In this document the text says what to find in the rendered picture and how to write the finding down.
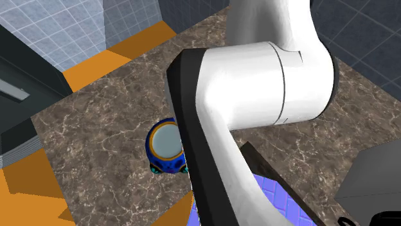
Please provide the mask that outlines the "blue round clock toy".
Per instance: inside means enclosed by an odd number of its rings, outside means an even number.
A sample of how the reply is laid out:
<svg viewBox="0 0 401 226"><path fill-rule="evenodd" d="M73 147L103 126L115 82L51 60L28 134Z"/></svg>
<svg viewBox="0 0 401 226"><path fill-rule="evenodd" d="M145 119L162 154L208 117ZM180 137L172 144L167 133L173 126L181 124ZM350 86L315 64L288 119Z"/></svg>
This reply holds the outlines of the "blue round clock toy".
<svg viewBox="0 0 401 226"><path fill-rule="evenodd" d="M153 174L188 173L179 127L173 117L160 120L150 129L145 151Z"/></svg>

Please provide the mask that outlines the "purple tiled basin, dark rim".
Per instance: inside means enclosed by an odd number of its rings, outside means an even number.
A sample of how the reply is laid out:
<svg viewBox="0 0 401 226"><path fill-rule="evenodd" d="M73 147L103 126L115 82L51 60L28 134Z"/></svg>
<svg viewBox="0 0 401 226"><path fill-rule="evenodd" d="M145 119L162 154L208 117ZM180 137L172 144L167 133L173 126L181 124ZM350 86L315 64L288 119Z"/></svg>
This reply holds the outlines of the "purple tiled basin, dark rim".
<svg viewBox="0 0 401 226"><path fill-rule="evenodd" d="M326 226L250 142L240 151L265 196L288 221L294 226Z"/></svg>

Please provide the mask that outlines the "dark cabinet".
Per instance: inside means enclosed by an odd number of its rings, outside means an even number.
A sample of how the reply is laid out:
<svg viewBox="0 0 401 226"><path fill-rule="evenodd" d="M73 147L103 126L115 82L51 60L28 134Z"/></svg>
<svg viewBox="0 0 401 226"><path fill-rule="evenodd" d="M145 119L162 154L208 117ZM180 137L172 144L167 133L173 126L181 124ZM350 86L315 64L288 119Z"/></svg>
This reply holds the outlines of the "dark cabinet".
<svg viewBox="0 0 401 226"><path fill-rule="evenodd" d="M72 93L55 66L0 25L0 169L42 148L31 117Z"/></svg>

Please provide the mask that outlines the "grey robot stand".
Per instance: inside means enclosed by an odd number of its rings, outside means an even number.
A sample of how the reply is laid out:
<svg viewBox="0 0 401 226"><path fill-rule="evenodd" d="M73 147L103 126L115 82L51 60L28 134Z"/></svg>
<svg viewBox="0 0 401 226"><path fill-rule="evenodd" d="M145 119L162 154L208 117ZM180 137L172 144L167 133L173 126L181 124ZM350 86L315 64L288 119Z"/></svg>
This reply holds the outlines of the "grey robot stand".
<svg viewBox="0 0 401 226"><path fill-rule="evenodd" d="M340 226L401 226L401 139L360 151L334 199Z"/></svg>

